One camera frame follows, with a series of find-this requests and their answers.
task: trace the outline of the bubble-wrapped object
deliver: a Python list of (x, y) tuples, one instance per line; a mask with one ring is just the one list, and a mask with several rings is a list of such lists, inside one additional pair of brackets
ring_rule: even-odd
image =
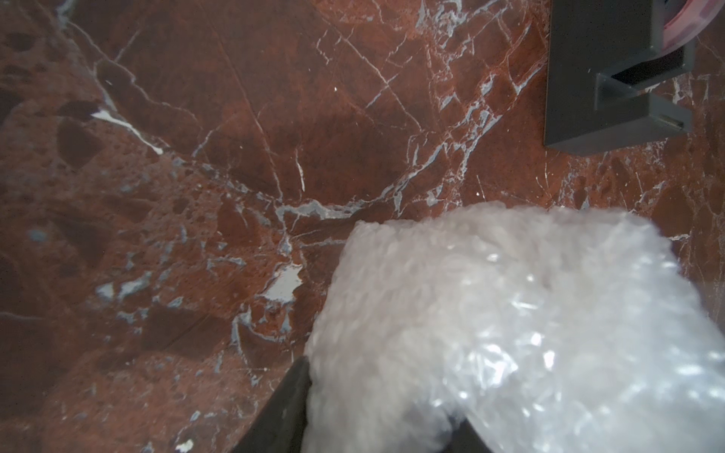
[(306, 354), (304, 453), (725, 452), (725, 339), (621, 210), (358, 223)]

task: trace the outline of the red marble surface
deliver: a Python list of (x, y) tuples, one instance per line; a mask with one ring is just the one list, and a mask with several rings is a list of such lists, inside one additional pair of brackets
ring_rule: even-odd
[(226, 451), (358, 220), (630, 209), (725, 328), (725, 16), (657, 87), (693, 134), (577, 158), (541, 145), (549, 10), (0, 3), (0, 451)]

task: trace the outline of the pink plastic part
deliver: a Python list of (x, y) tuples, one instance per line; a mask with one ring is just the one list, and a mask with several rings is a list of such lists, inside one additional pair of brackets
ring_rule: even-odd
[(725, 0), (688, 0), (682, 11), (665, 25), (660, 55), (667, 55), (694, 39), (715, 18), (724, 4)]

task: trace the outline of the dark gray mount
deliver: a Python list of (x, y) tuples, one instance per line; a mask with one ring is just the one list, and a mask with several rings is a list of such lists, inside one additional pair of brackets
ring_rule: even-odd
[(684, 0), (552, 0), (544, 145), (586, 156), (692, 131), (692, 113), (640, 93), (692, 70), (695, 43), (665, 55)]

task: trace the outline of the black metal bracket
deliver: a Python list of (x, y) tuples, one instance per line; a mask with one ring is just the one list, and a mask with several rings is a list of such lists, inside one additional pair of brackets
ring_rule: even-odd
[(692, 70), (662, 49), (663, 0), (552, 0), (544, 145), (581, 156), (692, 131), (692, 112), (641, 92)]
[(298, 359), (230, 453), (299, 453), (307, 426), (310, 363)]

